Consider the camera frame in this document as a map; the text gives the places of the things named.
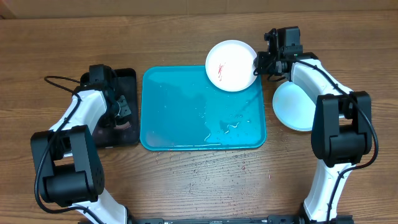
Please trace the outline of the green orange sponge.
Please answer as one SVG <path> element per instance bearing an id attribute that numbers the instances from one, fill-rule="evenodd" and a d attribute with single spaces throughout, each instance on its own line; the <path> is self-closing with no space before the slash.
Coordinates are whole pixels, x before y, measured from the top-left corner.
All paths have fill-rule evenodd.
<path id="1" fill-rule="evenodd" d="M 130 122 L 115 125 L 114 129 L 127 129 L 131 126 Z"/>

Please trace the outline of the white plate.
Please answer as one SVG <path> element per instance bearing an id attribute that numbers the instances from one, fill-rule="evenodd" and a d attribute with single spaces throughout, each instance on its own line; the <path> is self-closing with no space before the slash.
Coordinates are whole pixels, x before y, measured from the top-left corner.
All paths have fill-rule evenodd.
<path id="1" fill-rule="evenodd" d="M 208 79 L 220 90 L 237 92 L 250 87 L 254 75 L 257 53 L 245 42 L 225 40 L 216 44 L 205 60 Z"/>

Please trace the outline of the light blue plate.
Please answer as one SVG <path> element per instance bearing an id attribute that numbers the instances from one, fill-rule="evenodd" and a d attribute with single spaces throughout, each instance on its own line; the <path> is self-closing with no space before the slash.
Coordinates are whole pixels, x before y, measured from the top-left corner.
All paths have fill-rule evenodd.
<path id="1" fill-rule="evenodd" d="M 296 84 L 284 82 L 275 91 L 272 107 L 278 120 L 296 131 L 311 131 L 315 104 Z"/>

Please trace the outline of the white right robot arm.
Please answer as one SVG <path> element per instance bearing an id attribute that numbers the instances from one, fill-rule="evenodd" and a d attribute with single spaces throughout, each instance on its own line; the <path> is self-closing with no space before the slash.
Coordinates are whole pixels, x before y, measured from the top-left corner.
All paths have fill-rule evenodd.
<path id="1" fill-rule="evenodd" d="M 303 203 L 303 219 L 306 223 L 352 223 L 352 218 L 338 217 L 336 207 L 350 173 L 370 166 L 379 152 L 369 94 L 341 85 L 312 53 L 281 57 L 258 52 L 254 66 L 255 75 L 285 78 L 315 104 L 311 146 L 318 162 Z"/>

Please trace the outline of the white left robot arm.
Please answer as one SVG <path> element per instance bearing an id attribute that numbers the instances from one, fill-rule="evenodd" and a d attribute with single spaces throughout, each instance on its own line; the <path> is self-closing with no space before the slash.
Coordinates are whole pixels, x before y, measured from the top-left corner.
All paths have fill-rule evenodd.
<path id="1" fill-rule="evenodd" d="M 104 170 L 92 133 L 106 110 L 101 91 L 81 91 L 51 129 L 31 137 L 34 194 L 43 211 L 78 210 L 92 223 L 135 222 L 104 187 Z"/>

